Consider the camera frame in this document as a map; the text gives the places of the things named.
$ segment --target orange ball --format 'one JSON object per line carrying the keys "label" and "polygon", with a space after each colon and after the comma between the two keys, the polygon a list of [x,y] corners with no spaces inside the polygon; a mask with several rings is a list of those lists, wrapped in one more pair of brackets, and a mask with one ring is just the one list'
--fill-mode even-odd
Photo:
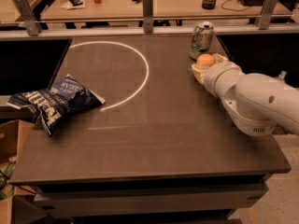
{"label": "orange ball", "polygon": [[215,58],[210,54],[202,54],[197,58],[196,64],[203,66],[211,66],[215,63]]}

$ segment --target gray tabletop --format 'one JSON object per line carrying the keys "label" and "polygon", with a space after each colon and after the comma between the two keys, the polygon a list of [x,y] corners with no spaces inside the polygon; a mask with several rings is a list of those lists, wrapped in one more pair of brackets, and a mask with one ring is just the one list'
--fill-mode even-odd
{"label": "gray tabletop", "polygon": [[[58,77],[106,103],[32,131],[17,184],[255,175],[290,170],[272,135],[238,131],[192,74],[191,34],[76,37]],[[211,53],[223,54],[216,37]]]}

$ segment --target cardboard box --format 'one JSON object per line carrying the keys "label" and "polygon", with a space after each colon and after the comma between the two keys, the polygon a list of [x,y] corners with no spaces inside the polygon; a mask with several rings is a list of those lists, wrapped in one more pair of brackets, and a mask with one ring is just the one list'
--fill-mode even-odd
{"label": "cardboard box", "polygon": [[[33,123],[25,122],[22,120],[13,120],[8,123],[0,125],[0,167],[9,164],[8,158],[16,157],[17,165],[18,159],[25,143],[34,127]],[[23,189],[15,188],[12,197],[0,201],[0,222],[1,224],[11,224],[15,222],[14,202],[18,197],[23,195],[33,195],[31,192]]]}

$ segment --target laboratory floor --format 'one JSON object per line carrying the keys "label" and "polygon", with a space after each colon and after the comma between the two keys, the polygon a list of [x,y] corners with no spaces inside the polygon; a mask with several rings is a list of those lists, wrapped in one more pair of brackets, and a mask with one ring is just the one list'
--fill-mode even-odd
{"label": "laboratory floor", "polygon": [[233,218],[243,224],[297,224],[299,220],[299,137],[294,134],[275,135],[292,169],[283,175],[273,175],[269,191],[251,208],[239,209]]}

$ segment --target desk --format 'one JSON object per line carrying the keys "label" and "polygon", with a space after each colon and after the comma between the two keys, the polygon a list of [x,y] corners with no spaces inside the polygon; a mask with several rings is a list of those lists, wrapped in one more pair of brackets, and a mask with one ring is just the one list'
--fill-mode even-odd
{"label": "desk", "polygon": [[[223,16],[258,16],[262,7],[251,7],[244,11],[232,11],[221,8],[227,0],[217,0],[215,9],[201,8],[202,0],[153,0],[154,18],[196,18],[198,17],[223,17]],[[42,16],[43,21],[84,21],[84,20],[117,20],[117,19],[142,19],[142,3],[135,4],[132,0],[103,0],[102,4],[95,4],[93,0],[86,0],[83,9],[66,10],[61,6],[66,0],[56,0]],[[242,10],[245,7],[236,0],[226,3],[226,8]],[[280,3],[277,4],[274,14],[292,15]]]}
{"label": "desk", "polygon": [[[34,9],[42,0],[27,0],[30,8]],[[16,9],[13,0],[0,0],[0,26],[1,23],[9,25],[20,20],[20,12]]]}
{"label": "desk", "polygon": [[[35,204],[55,217],[253,205],[291,167],[272,135],[240,133],[195,80],[191,36],[75,37],[57,78],[71,74],[107,102],[53,137],[37,124],[11,183],[38,186]],[[210,51],[223,54],[216,36]]]}

